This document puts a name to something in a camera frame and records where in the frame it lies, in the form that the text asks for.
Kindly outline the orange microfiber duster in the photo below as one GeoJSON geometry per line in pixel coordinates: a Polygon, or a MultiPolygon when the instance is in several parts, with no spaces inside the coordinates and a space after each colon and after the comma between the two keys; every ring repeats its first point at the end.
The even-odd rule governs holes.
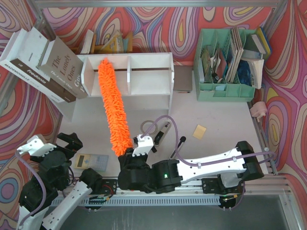
{"type": "Polygon", "coordinates": [[[132,141],[122,95],[117,86],[115,69],[107,58],[98,66],[98,84],[110,130],[112,150],[119,157],[132,147],[132,141]]]}

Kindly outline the black white marker pen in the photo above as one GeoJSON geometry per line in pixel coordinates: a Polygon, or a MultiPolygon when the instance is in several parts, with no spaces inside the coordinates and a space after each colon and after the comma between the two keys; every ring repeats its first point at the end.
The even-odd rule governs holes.
{"type": "MultiPolygon", "coordinates": [[[[180,151],[180,148],[182,147],[182,145],[185,143],[186,141],[186,137],[182,136],[179,140],[179,143],[177,145],[177,150],[180,151]]],[[[173,151],[173,153],[170,156],[170,159],[174,158],[176,156],[176,151],[173,151]]]]}

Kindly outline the clear tape roll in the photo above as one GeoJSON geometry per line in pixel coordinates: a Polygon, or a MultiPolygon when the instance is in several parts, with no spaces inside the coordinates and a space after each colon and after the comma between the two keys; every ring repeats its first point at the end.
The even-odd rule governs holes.
{"type": "Polygon", "coordinates": [[[141,123],[140,130],[143,134],[147,133],[148,135],[154,135],[158,131],[158,125],[153,126],[154,121],[145,120],[141,123]]]}

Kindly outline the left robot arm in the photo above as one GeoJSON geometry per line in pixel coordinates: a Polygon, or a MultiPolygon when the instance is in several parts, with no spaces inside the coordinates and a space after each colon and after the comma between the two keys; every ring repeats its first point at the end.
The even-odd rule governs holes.
{"type": "Polygon", "coordinates": [[[59,133],[57,137],[67,145],[54,145],[42,135],[34,135],[15,152],[16,158],[33,174],[20,193],[19,230],[59,230],[87,195],[102,188],[102,176],[92,168],[86,169],[71,192],[46,215],[59,192],[69,186],[71,158],[83,147],[76,133],[59,133]]]}

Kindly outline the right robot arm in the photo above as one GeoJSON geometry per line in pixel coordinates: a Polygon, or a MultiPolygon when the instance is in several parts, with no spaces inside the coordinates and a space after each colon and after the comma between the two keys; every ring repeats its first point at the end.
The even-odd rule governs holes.
{"type": "Polygon", "coordinates": [[[118,185],[122,190],[162,194],[190,181],[216,176],[222,188],[233,188],[240,182],[264,177],[257,156],[247,141],[240,141],[235,148],[218,155],[162,160],[153,165],[147,164],[147,155],[134,156],[130,152],[118,158],[118,185]]]}

